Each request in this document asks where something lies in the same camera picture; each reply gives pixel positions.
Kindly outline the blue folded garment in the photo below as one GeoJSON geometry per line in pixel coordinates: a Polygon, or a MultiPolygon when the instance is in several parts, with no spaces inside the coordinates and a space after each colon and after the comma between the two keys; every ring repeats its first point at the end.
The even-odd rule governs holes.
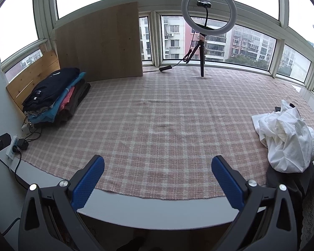
{"type": "Polygon", "coordinates": [[[47,110],[43,111],[39,115],[27,115],[27,119],[32,124],[39,124],[41,122],[51,122],[53,123],[55,120],[55,117],[57,115],[57,112],[60,108],[60,105],[66,95],[69,93],[69,90],[71,87],[73,87],[75,84],[77,84],[78,81],[82,80],[86,75],[86,72],[82,72],[78,75],[78,77],[73,80],[59,95],[59,97],[56,99],[56,101],[51,105],[47,110]]]}

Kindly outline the pink folded garment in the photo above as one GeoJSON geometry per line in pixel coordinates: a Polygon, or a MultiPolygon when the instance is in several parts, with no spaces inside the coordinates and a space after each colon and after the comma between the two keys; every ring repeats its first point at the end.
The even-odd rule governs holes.
{"type": "Polygon", "coordinates": [[[75,89],[74,86],[69,89],[68,93],[66,94],[66,96],[64,97],[60,104],[59,111],[62,111],[64,107],[69,103],[70,98],[72,97],[72,94],[74,92],[74,89],[75,89]]]}

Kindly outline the black power adapter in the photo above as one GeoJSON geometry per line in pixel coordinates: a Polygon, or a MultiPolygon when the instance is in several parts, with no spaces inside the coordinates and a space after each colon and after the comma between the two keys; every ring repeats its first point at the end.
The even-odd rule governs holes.
{"type": "Polygon", "coordinates": [[[24,138],[20,138],[17,143],[16,143],[16,146],[22,150],[22,151],[25,151],[28,149],[28,146],[29,146],[29,142],[24,139],[24,138]]]}

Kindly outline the black webcam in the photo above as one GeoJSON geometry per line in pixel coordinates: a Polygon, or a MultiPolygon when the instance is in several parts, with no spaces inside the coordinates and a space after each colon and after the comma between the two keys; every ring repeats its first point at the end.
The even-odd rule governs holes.
{"type": "Polygon", "coordinates": [[[196,5],[199,7],[203,7],[205,9],[211,8],[211,2],[209,2],[209,1],[197,0],[196,5]]]}

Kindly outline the black tripod stand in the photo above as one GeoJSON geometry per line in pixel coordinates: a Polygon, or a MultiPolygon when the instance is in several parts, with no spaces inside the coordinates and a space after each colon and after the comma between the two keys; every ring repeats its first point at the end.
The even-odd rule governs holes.
{"type": "Polygon", "coordinates": [[[200,76],[204,77],[204,64],[205,64],[205,35],[199,34],[199,40],[193,49],[190,49],[186,55],[185,63],[188,64],[195,52],[199,49],[199,62],[200,62],[200,76]]]}

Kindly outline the large plywood board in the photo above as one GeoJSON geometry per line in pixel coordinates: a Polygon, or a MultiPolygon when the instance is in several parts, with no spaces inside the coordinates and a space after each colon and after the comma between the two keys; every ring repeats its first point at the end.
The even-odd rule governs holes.
{"type": "Polygon", "coordinates": [[[56,29],[55,40],[60,66],[80,69],[87,82],[143,75],[135,2],[75,19],[56,29]]]}

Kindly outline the small pine wood board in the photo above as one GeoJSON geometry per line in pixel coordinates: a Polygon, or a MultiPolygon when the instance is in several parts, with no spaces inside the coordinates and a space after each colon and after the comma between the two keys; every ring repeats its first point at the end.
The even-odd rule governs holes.
{"type": "Polygon", "coordinates": [[[22,110],[22,103],[30,95],[34,87],[52,72],[59,69],[57,55],[51,50],[13,78],[6,86],[6,90],[16,106],[22,110]]]}

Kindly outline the pink plaid tablecloth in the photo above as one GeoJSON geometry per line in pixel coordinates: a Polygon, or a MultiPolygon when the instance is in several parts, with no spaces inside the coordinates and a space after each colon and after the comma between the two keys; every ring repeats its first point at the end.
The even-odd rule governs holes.
{"type": "Polygon", "coordinates": [[[95,155],[97,188],[141,198],[196,200],[223,195],[211,160],[223,156],[245,178],[265,183],[267,149],[252,116],[285,100],[314,129],[314,112],[287,82],[246,71],[195,67],[91,83],[73,118],[47,128],[22,159],[70,178],[95,155]]]}

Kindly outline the black folded garment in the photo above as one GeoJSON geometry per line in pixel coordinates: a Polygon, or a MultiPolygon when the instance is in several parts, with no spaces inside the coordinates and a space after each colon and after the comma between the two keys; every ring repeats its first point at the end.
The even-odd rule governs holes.
{"type": "Polygon", "coordinates": [[[74,85],[75,89],[70,98],[69,103],[64,107],[62,111],[58,111],[57,115],[54,120],[54,124],[56,126],[60,126],[70,119],[72,119],[73,115],[75,114],[79,104],[82,100],[86,97],[91,85],[82,79],[74,85]]]}

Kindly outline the white button shirt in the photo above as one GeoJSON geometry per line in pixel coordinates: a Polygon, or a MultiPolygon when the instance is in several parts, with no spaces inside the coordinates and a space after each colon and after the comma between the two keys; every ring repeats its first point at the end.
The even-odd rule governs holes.
{"type": "Polygon", "coordinates": [[[278,111],[252,116],[270,166],[281,173],[303,173],[314,160],[314,129],[285,100],[278,111]]]}

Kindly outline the dark grey garment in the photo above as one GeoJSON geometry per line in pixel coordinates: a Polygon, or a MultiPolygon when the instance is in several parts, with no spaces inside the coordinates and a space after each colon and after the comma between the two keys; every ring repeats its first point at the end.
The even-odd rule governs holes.
{"type": "Polygon", "coordinates": [[[293,205],[301,205],[313,185],[314,164],[311,163],[302,173],[282,173],[271,166],[266,171],[266,186],[276,188],[285,185],[293,205]]]}

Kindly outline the white power strip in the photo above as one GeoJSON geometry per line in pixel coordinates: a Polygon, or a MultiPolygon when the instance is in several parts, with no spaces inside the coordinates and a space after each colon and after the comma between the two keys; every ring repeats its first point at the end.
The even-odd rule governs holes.
{"type": "Polygon", "coordinates": [[[13,152],[13,147],[16,145],[17,141],[18,141],[18,136],[14,135],[11,140],[10,145],[6,149],[6,156],[10,160],[14,160],[15,153],[13,152]]]}

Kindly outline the navy folded garment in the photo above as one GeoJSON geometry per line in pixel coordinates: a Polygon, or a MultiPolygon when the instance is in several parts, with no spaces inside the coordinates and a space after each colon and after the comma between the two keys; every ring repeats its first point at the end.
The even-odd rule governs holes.
{"type": "Polygon", "coordinates": [[[62,68],[38,83],[22,103],[22,111],[33,112],[50,107],[80,74],[78,68],[62,68]]]}

